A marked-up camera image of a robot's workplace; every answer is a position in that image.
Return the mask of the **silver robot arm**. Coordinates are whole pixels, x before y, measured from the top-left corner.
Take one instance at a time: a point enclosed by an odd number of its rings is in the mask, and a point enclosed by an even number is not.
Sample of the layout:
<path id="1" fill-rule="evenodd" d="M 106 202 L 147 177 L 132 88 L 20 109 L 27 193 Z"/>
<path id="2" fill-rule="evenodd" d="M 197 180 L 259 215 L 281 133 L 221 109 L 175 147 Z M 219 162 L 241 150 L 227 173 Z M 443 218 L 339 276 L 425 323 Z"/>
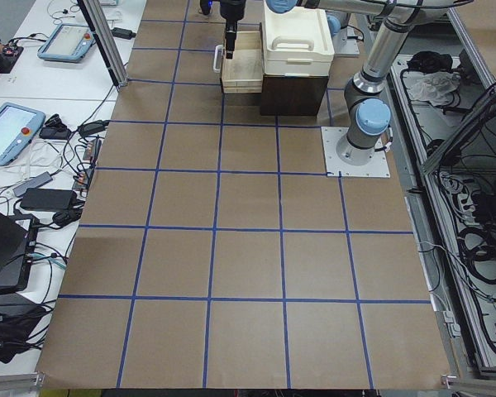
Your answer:
<path id="1" fill-rule="evenodd" d="M 391 64 L 408 33 L 418 25 L 432 22 L 457 1 L 268 1 L 270 11 L 285 14 L 294 8 L 323 9 L 371 15 L 383 19 L 373 47 L 361 70 L 345 87 L 345 100 L 351 117 L 351 142 L 365 143 L 365 134 L 356 130 L 355 115 L 360 103 L 378 98 Z M 327 88 L 328 76 L 284 76 L 263 73 L 260 113 L 264 116 L 314 116 Z"/>

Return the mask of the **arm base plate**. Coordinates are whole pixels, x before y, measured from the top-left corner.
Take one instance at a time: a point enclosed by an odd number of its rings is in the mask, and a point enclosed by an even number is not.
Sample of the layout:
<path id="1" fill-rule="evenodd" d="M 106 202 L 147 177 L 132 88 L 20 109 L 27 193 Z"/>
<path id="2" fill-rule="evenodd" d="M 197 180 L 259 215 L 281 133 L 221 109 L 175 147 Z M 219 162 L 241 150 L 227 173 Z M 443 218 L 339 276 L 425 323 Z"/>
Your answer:
<path id="1" fill-rule="evenodd" d="M 321 128 L 326 175 L 343 178 L 389 178 L 389 165 L 381 139 L 377 139 L 374 148 L 357 149 L 348 142 L 347 131 L 347 127 Z"/>

